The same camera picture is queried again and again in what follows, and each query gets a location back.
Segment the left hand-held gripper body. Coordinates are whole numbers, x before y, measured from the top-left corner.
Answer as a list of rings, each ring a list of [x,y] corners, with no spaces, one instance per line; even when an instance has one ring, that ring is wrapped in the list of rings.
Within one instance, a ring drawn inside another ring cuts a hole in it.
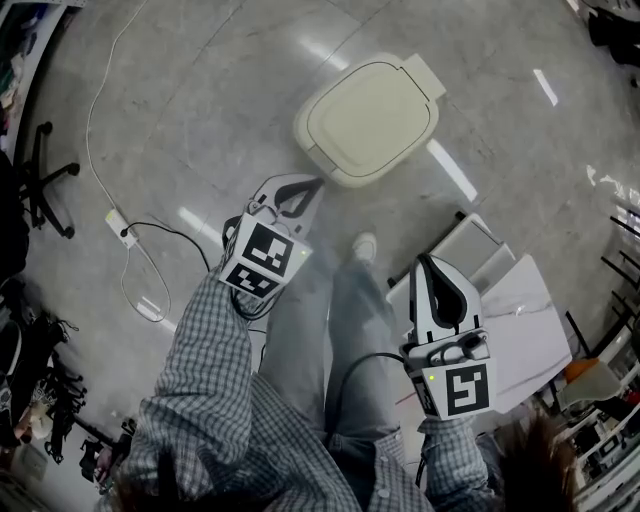
[[[306,235],[292,236],[268,207],[249,214],[247,204],[228,238],[219,280],[259,301],[272,298],[311,255]]]

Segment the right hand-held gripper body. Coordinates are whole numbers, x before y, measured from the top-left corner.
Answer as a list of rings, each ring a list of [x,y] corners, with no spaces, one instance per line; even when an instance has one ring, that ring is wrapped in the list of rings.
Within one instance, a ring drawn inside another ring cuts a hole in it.
[[[483,329],[400,347],[404,369],[424,414],[453,420],[489,411],[496,397],[496,360]]]

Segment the cream lidded trash bin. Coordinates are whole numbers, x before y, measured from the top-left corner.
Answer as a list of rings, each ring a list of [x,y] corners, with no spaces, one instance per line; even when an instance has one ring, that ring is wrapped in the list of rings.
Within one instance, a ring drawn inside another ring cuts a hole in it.
[[[419,54],[378,53],[314,93],[295,116],[294,136],[335,183],[364,187],[428,142],[445,93]]]

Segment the white marble table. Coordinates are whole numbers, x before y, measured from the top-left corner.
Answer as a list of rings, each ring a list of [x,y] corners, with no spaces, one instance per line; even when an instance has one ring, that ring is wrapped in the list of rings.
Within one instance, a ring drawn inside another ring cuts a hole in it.
[[[472,275],[496,360],[494,410],[506,414],[571,361],[559,314],[529,255],[494,254]]]

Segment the person's right white shoe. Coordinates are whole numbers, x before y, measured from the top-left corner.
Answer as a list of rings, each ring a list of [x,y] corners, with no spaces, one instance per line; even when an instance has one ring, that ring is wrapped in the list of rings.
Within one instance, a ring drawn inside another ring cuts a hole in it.
[[[377,254],[377,239],[371,232],[358,234],[352,244],[353,257],[365,264],[375,262]]]

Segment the person's blue jeans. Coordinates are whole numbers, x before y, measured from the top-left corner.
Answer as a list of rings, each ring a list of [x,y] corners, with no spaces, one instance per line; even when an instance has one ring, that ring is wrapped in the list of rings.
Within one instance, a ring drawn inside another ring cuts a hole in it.
[[[309,263],[269,316],[259,374],[315,434],[374,442],[399,428],[383,357],[395,322],[371,270]]]

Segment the orange item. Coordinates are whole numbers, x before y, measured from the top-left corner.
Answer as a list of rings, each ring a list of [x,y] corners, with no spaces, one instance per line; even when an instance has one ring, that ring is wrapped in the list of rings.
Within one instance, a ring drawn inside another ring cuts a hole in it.
[[[564,378],[566,383],[572,383],[599,362],[600,360],[598,358],[578,359],[571,361],[564,368]]]

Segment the white power strip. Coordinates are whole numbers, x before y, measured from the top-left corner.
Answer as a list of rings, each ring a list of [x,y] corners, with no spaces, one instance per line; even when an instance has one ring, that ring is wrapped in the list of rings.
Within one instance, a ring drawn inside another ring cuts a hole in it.
[[[114,232],[118,240],[130,250],[134,247],[138,238],[132,231],[132,228],[127,224],[122,214],[116,209],[112,208],[106,215],[105,221],[109,228]]]

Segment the person's plaid shirt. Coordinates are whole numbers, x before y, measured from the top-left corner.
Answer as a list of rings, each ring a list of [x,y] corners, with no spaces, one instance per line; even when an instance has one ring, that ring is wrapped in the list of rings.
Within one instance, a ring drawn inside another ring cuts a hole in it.
[[[331,450],[251,370],[251,342],[217,271],[178,324],[154,394],[142,401],[120,481],[96,512],[499,512],[466,420],[421,425],[427,486],[405,472],[401,434],[374,445],[361,507]]]

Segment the black office chair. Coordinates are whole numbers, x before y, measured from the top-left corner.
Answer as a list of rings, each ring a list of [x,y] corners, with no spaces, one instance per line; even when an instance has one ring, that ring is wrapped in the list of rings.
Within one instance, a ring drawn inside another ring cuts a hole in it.
[[[75,235],[74,227],[71,225],[64,227],[60,223],[45,198],[44,190],[59,178],[64,176],[76,177],[80,172],[80,165],[77,162],[72,162],[47,176],[41,174],[42,163],[44,162],[43,143],[52,131],[53,124],[50,121],[39,124],[36,128],[31,159],[24,162],[19,169],[21,180],[19,199],[22,202],[29,202],[26,211],[29,214],[32,228],[41,229],[46,222],[49,222],[61,237],[72,239]]]

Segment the white metal shelving unit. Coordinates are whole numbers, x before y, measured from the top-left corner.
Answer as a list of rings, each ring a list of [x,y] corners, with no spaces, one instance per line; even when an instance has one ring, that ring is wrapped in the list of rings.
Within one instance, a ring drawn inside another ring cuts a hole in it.
[[[27,48],[30,49],[30,52],[24,56],[22,75],[8,110],[8,128],[4,137],[5,142],[2,145],[2,149],[10,161],[14,160],[21,119],[30,87],[47,45],[66,10],[67,6],[64,4],[50,4],[44,11],[42,18],[34,26],[34,36],[27,38]]]

